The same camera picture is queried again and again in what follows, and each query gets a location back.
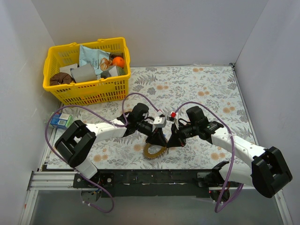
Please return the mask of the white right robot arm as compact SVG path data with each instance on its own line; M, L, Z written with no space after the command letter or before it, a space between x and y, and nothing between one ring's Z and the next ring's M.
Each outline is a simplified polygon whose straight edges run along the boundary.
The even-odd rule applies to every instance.
M209 121L198 106L186 111L189 121L181 123L175 112L167 120L173 122L167 147L184 147L186 140L198 136L208 143L220 147L242 160L248 168L222 161L210 173L202 176L200 182L206 185L223 186L228 181L253 186L261 195L273 197L292 181L293 176L281 151L250 143L228 131L224 124Z

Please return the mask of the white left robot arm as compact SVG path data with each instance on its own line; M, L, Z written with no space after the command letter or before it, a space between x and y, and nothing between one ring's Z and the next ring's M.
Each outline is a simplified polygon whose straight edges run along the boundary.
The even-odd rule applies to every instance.
M158 114L150 118L149 108L143 103L138 103L132 111L124 112L118 118L96 124L85 124L81 120L74 121L55 143L55 148L72 168L82 174L83 181L88 187L96 187L100 176L98 170L88 154L93 144L113 139L127 137L135 131L147 136L146 143L161 147L167 146L167 141L162 128L166 125L166 117Z

